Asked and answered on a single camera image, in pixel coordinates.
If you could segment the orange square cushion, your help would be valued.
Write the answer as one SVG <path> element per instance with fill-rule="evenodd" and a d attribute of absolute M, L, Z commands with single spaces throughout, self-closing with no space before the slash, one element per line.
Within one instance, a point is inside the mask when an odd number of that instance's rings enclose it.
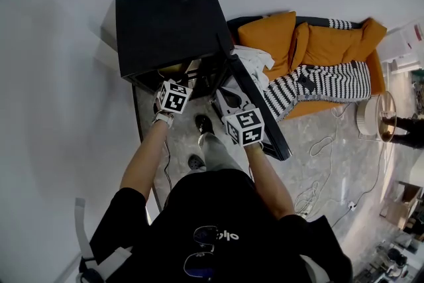
<path fill-rule="evenodd" d="M 387 28 L 373 18 L 368 18 L 361 28 L 362 36 L 355 38 L 353 44 L 345 52 L 342 63 L 354 61 L 365 62 L 376 49 L 387 33 Z"/>
<path fill-rule="evenodd" d="M 296 12 L 278 13 L 238 28 L 243 46 L 263 50 L 271 55 L 274 65 L 264 73 L 270 81 L 288 73 L 288 52 L 295 29 Z"/>

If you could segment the person's left forearm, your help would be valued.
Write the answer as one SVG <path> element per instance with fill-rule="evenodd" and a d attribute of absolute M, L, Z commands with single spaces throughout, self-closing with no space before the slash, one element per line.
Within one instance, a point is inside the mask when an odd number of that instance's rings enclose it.
<path fill-rule="evenodd" d="M 148 200 L 168 129 L 168 124 L 163 120 L 152 124 L 123 174 L 120 189 L 134 189 Z"/>

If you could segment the cardboard box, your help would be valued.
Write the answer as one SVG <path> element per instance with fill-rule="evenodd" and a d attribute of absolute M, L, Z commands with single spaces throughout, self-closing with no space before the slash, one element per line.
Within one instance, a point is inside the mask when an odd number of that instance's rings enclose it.
<path fill-rule="evenodd" d="M 399 181 L 395 189 L 396 198 L 388 201 L 385 219 L 403 230 L 420 203 L 424 195 L 424 188 Z"/>

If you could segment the person's right forearm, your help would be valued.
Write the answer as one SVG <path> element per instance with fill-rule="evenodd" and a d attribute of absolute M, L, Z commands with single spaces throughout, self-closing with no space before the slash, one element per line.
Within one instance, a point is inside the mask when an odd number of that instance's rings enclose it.
<path fill-rule="evenodd" d="M 259 143 L 244 148 L 254 178 L 256 191 L 276 219 L 294 215 L 294 205 L 288 189 L 280 180 Z"/>

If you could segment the person's shoe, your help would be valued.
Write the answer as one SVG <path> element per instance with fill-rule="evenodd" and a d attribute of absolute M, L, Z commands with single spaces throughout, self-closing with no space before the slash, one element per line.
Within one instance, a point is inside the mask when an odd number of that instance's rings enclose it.
<path fill-rule="evenodd" d="M 215 134 L 213 130 L 213 124 L 206 115 L 198 114 L 195 116 L 195 126 L 197 127 L 200 135 L 205 133 Z"/>
<path fill-rule="evenodd" d="M 204 163 L 203 159 L 200 158 L 196 154 L 192 154 L 189 157 L 187 163 L 188 163 L 189 169 L 191 171 L 194 171 L 194 172 L 198 172 L 198 171 L 202 172 L 202 171 L 204 171 L 206 169 L 205 163 Z"/>

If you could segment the black mini fridge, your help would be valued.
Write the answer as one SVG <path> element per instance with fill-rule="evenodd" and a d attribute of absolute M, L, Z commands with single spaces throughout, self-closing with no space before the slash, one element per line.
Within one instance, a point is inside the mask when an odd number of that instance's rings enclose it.
<path fill-rule="evenodd" d="M 158 70 L 198 60 L 183 76 L 196 80 L 194 99 L 212 96 L 229 76 L 217 33 L 234 48 L 219 0 L 116 0 L 116 31 L 121 77 L 148 93 L 163 78 Z"/>

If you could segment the person's left shoe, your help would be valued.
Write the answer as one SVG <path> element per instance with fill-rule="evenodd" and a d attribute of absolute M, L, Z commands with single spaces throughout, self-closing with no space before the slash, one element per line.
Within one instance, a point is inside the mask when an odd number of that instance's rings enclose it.
<path fill-rule="evenodd" d="M 203 159 L 200 158 L 196 154 L 192 154 L 189 157 L 187 163 L 188 163 L 189 169 L 191 171 L 194 171 L 194 172 L 198 172 L 198 171 L 202 172 L 202 171 L 204 171 L 206 169 L 205 163 L 204 163 Z"/>

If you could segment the person's black t-shirt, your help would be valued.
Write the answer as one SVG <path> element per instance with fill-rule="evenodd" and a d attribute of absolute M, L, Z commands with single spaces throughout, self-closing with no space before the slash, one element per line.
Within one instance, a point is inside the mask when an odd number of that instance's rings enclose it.
<path fill-rule="evenodd" d="M 352 263 L 329 222 L 297 215 L 276 219 L 239 170 L 184 176 L 152 223 L 145 205 L 136 190 L 119 190 L 91 239 L 98 262 L 119 247 L 132 249 L 107 283 L 311 283 L 307 260 L 332 283 L 352 283 Z M 215 275 L 192 278 L 184 262 L 201 250 L 194 231 L 208 225 L 218 228 Z"/>

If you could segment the white round side table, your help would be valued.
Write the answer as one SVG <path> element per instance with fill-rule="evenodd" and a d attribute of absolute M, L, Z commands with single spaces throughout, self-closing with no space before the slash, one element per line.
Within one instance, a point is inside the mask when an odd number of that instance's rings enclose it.
<path fill-rule="evenodd" d="M 396 112 L 396 104 L 389 91 L 380 95 L 372 95 L 368 100 L 360 102 L 356 112 L 356 123 L 360 136 L 373 137 L 374 140 L 384 143 L 390 142 L 395 127 L 382 121 L 381 111 Z"/>

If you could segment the orange small cushion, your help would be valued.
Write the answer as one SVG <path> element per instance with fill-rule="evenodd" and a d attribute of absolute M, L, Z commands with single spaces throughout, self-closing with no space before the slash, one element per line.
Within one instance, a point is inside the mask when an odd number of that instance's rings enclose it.
<path fill-rule="evenodd" d="M 304 61 L 309 40 L 309 25 L 301 23 L 292 34 L 290 49 L 288 52 L 288 70 L 294 71 L 300 65 L 307 65 Z"/>

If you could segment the black glass cabinet door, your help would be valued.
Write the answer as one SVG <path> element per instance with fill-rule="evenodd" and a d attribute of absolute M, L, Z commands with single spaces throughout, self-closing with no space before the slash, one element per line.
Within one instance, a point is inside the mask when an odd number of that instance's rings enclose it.
<path fill-rule="evenodd" d="M 256 87 L 253 79 L 244 67 L 239 56 L 231 55 L 229 45 L 225 42 L 225 36 L 217 33 L 217 41 L 220 51 L 225 55 L 225 67 L 230 71 L 241 91 L 249 98 L 250 102 L 259 108 L 264 120 L 264 133 L 266 140 L 264 142 L 264 152 L 277 160 L 287 160 L 292 152 L 276 122 L 271 110 L 267 106 L 262 92 Z"/>

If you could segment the person's right shoe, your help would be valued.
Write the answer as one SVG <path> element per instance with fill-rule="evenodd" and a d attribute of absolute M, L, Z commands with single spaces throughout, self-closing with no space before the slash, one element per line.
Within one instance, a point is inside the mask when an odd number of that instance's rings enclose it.
<path fill-rule="evenodd" d="M 200 135 L 205 133 L 215 134 L 213 130 L 213 124 L 206 115 L 198 114 L 195 116 L 195 126 L 197 127 Z"/>

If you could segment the white shelf unit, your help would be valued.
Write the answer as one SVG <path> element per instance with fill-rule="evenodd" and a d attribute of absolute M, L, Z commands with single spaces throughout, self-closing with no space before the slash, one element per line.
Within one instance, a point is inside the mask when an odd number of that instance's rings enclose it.
<path fill-rule="evenodd" d="M 377 47 L 393 74 L 424 70 L 424 17 L 391 30 Z"/>

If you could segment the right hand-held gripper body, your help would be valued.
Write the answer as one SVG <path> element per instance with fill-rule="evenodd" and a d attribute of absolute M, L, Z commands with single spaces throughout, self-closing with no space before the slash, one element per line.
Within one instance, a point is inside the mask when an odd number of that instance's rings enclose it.
<path fill-rule="evenodd" d="M 264 120 L 259 108 L 227 115 L 225 128 L 239 146 L 248 146 L 264 139 Z"/>

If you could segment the eyeglasses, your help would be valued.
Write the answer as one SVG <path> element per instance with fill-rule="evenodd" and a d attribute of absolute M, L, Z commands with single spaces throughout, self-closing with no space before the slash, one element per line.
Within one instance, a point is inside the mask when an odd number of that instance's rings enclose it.
<path fill-rule="evenodd" d="M 217 267 L 214 250 L 218 240 L 218 228 L 211 225 L 198 227 L 193 233 L 193 240 L 201 250 L 186 258 L 184 272 L 192 278 L 211 280 Z"/>

